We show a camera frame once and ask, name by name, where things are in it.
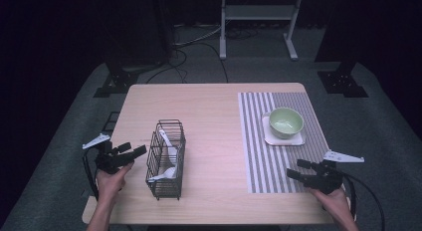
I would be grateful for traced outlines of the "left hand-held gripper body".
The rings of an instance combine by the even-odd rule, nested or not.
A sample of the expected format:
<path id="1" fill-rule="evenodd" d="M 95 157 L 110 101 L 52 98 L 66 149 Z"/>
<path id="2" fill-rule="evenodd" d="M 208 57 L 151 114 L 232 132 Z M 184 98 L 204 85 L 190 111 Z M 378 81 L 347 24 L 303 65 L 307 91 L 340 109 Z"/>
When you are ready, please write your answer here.
<path id="1" fill-rule="evenodd" d="M 115 154 L 108 134 L 101 133 L 93 140 L 82 145 L 84 151 L 88 151 L 90 148 L 95 148 L 99 151 L 95 163 L 98 169 L 105 171 L 108 174 L 115 174 L 119 169 L 127 164 L 125 162 L 125 154 L 128 152 Z"/>

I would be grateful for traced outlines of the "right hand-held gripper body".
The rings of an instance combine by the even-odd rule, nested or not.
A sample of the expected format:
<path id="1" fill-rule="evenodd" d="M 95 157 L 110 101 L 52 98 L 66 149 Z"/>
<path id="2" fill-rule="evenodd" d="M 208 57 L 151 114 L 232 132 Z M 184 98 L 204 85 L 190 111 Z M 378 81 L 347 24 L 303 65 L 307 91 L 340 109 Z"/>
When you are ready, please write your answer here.
<path id="1" fill-rule="evenodd" d="M 319 163 L 310 162 L 308 169 L 316 174 L 306 179 L 306 187 L 317 189 L 324 194 L 330 194 L 342 186 L 344 174 L 336 168 L 338 163 L 363 163 L 363 157 L 329 150 Z"/>

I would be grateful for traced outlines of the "green bowl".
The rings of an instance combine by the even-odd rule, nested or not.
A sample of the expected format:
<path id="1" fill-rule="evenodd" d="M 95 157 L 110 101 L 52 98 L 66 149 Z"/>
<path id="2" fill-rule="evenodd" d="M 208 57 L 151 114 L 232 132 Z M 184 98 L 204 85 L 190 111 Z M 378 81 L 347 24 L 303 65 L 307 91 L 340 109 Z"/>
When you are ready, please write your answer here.
<path id="1" fill-rule="evenodd" d="M 281 139 L 290 139 L 304 128 L 303 117 L 290 108 L 277 108 L 269 114 L 269 125 L 273 135 Z"/>

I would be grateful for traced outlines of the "black wire basket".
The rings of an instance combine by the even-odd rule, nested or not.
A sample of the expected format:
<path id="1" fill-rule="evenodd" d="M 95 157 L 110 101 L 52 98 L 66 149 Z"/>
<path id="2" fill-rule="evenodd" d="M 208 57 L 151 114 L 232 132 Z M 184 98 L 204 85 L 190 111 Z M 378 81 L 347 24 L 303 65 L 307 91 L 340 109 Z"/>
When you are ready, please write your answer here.
<path id="1" fill-rule="evenodd" d="M 158 132 L 160 129 L 163 129 L 166 132 L 171 143 L 177 148 L 176 166 L 169 161 L 167 146 Z M 160 119 L 158 121 L 150 141 L 145 177 L 147 186 L 157 200 L 161 198 L 180 199 L 182 193 L 185 145 L 186 138 L 184 128 L 179 119 Z M 176 168 L 175 177 L 173 179 L 160 179 L 152 183 L 147 182 L 148 178 L 163 173 L 169 167 Z"/>

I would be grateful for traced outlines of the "person's right hand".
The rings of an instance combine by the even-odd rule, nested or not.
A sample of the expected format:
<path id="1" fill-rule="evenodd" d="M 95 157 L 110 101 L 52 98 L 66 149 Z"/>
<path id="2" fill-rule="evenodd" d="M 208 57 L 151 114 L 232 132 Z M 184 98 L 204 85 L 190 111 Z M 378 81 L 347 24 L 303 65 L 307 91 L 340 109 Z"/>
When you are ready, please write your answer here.
<path id="1" fill-rule="evenodd" d="M 346 195 L 341 188 L 336 189 L 330 194 L 324 194 L 312 188 L 309 188 L 308 192 L 321 203 L 322 207 L 334 220 L 349 218 L 351 216 Z"/>

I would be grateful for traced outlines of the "person's left hand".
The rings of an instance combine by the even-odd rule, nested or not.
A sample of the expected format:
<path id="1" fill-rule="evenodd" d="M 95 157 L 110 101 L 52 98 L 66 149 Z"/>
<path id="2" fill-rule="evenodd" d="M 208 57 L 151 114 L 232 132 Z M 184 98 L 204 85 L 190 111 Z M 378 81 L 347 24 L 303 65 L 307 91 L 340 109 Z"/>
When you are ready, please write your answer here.
<path id="1" fill-rule="evenodd" d="M 115 200 L 117 194 L 125 186 L 125 176 L 131 171 L 133 162 L 123 166 L 117 173 L 108 174 L 100 170 L 97 174 L 99 202 L 106 203 Z"/>

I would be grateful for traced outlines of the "white ceramic spoon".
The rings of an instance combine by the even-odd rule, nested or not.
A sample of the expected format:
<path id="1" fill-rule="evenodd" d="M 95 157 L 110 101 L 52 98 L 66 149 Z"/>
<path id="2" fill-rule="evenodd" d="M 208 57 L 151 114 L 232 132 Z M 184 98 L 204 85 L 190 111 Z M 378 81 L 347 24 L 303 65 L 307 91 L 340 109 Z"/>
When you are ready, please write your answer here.
<path id="1" fill-rule="evenodd" d="M 148 178 L 147 182 L 152 183 L 152 182 L 158 181 L 160 179 L 173 179 L 175 177 L 175 172 L 176 172 L 175 167 L 169 167 L 163 173 Z"/>
<path id="2" fill-rule="evenodd" d="M 177 165 L 177 148 L 171 143 L 170 139 L 168 138 L 166 132 L 163 129 L 160 129 L 159 134 L 163 138 L 166 146 L 167 146 L 167 153 L 169 161 L 176 166 Z"/>

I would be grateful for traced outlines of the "grey striped placemat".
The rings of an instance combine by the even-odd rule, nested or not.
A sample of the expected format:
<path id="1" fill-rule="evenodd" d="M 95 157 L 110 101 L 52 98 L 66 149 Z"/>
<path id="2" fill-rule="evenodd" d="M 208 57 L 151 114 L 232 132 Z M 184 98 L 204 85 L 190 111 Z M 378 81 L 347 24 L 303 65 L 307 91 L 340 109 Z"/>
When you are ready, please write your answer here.
<path id="1" fill-rule="evenodd" d="M 328 151 L 308 95 L 240 93 L 238 103 L 248 190 L 252 193 L 302 193 L 304 187 L 287 177 L 287 169 L 295 169 L 298 159 L 320 162 Z M 276 108 L 290 108 L 303 117 L 307 137 L 303 145 L 272 146 L 265 142 L 262 115 Z"/>

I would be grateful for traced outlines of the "white square plate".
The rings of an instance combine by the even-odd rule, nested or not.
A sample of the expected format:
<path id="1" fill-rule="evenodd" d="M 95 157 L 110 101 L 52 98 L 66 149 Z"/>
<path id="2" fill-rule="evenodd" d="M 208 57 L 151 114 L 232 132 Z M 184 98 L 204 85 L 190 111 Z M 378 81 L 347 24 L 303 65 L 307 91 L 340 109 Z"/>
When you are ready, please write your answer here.
<path id="1" fill-rule="evenodd" d="M 275 145 L 283 145 L 283 146 L 298 146 L 303 145 L 306 142 L 306 133 L 304 130 L 300 131 L 299 133 L 295 134 L 293 137 L 288 139 L 281 139 L 275 136 L 270 127 L 270 114 L 266 113 L 262 115 L 262 126 L 264 131 L 264 140 L 267 144 L 275 146 Z"/>

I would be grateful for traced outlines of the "black stand base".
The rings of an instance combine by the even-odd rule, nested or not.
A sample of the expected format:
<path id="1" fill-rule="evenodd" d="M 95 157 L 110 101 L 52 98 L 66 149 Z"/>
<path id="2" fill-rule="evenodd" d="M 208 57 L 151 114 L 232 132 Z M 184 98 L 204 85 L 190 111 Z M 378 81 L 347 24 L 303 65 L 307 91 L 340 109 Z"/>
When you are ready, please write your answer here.
<path id="1" fill-rule="evenodd" d="M 104 84 L 97 88 L 95 98 L 108 98 L 112 94 L 126 94 L 137 83 L 138 74 L 125 71 L 119 63 L 106 62 L 108 76 Z"/>
<path id="2" fill-rule="evenodd" d="M 345 98 L 367 98 L 364 87 L 360 86 L 352 76 L 356 62 L 341 62 L 334 71 L 317 73 L 328 94 L 342 94 Z"/>

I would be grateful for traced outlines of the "white metal stand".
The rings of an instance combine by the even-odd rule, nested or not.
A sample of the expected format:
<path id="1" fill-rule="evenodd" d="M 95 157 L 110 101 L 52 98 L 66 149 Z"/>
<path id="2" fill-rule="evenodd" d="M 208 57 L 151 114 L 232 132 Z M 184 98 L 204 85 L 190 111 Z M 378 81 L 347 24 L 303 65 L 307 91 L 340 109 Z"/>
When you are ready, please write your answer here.
<path id="1" fill-rule="evenodd" d="M 299 59 L 292 37 L 299 16 L 302 0 L 292 5 L 227 5 L 221 2 L 219 58 L 227 58 L 226 25 L 231 21 L 289 21 L 289 30 L 283 38 L 292 61 Z"/>

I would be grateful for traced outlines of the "black floor frame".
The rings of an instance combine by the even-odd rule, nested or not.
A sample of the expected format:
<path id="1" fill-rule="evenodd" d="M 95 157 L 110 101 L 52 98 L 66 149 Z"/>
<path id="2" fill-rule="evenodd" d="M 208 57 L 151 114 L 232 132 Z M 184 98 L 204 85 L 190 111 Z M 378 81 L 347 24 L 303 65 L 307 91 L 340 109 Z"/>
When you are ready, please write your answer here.
<path id="1" fill-rule="evenodd" d="M 110 112 L 105 124 L 103 125 L 102 131 L 113 132 L 119 117 L 119 112 Z"/>

